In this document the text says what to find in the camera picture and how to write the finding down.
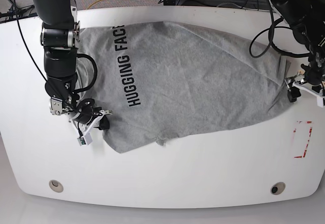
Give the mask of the black robot arm image left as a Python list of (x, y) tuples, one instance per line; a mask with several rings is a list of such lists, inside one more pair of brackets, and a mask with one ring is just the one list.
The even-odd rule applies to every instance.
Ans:
[[(69, 117), (80, 145), (92, 142), (92, 128), (107, 130), (109, 110), (95, 107), (93, 99), (81, 99), (93, 88), (98, 68), (94, 59), (78, 52), (80, 23), (75, 0), (33, 0), (42, 20), (40, 43), (44, 48), (45, 90), (50, 96), (50, 112)], [(77, 88), (77, 60), (84, 58), (93, 68), (93, 77), (85, 87)]]

